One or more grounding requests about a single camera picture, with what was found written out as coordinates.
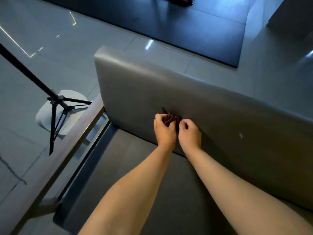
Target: person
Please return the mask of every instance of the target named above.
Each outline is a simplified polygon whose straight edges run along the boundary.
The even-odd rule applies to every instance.
[[[79,235],[139,234],[154,203],[177,134],[156,114],[158,147],[117,181]],[[239,235],[313,234],[311,225],[287,205],[227,170],[203,150],[201,132],[190,120],[179,124],[179,143],[219,209]]]

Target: sofa backrest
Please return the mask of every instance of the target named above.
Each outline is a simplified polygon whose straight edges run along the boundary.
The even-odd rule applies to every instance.
[[[229,170],[313,209],[313,121],[107,47],[95,63],[116,126],[156,143],[153,119],[163,106],[192,119],[202,148]],[[174,151],[183,155],[178,144]]]

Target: white chair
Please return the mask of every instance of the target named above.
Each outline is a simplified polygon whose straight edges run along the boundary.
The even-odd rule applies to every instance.
[[[61,90],[59,95],[63,95],[64,97],[67,97],[67,98],[88,101],[84,95],[80,94],[79,92],[73,91],[73,90]],[[82,104],[82,103],[67,102],[67,101],[65,101],[65,103],[69,106],[75,106],[75,105],[81,105]],[[68,134],[68,132],[76,124],[78,119],[83,115],[83,113],[87,109],[87,107],[88,106],[77,106],[77,109],[71,110],[68,113],[68,115],[64,121],[64,124],[62,125],[62,127],[59,131],[59,134],[58,134],[59,138],[63,139]],[[36,115],[36,119],[35,119],[36,123],[41,128],[44,128],[45,130],[47,130],[49,132],[51,130],[51,112],[52,112],[52,105],[50,104],[50,101],[47,101],[41,107],[41,109],[38,111],[38,113]],[[59,118],[61,117],[62,112],[63,112],[63,107],[58,105],[55,124],[57,124],[57,122],[59,121]],[[90,141],[85,139],[84,144],[89,145],[89,143],[90,143]]]

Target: tripod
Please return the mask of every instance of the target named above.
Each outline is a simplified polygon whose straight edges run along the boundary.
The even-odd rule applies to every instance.
[[[21,71],[21,73],[23,73],[26,77],[28,77],[33,83],[35,83],[41,90],[43,90],[46,94],[49,95],[47,99],[52,104],[50,146],[49,146],[49,155],[51,155],[53,153],[54,141],[56,137],[58,136],[60,129],[63,126],[68,113],[72,110],[75,110],[76,109],[75,107],[88,106],[91,104],[91,102],[67,98],[67,97],[64,97],[63,95],[55,94],[51,89],[49,89],[49,87],[47,87],[41,80],[39,80],[28,68],[26,68],[24,64],[22,64],[17,58],[15,58],[14,55],[11,54],[2,44],[0,44],[0,54],[6,60],[8,60],[14,67],[16,67],[19,71]],[[65,101],[81,103],[82,105],[69,106],[65,103]],[[55,125],[56,112],[57,112],[58,105],[63,107],[63,112],[57,122],[57,125]]]

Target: tiled floor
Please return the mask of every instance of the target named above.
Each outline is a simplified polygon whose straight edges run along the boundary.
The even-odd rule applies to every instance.
[[[238,69],[39,0],[0,0],[0,42],[57,93],[76,90],[93,100],[93,55],[109,45],[313,119],[313,40],[282,38],[265,27],[281,2],[251,0]],[[23,178],[48,154],[49,132],[34,121],[46,97],[0,57],[0,154]],[[1,212],[21,182],[2,163],[0,175]],[[29,221],[21,234],[42,234],[39,227],[61,233],[49,215]]]

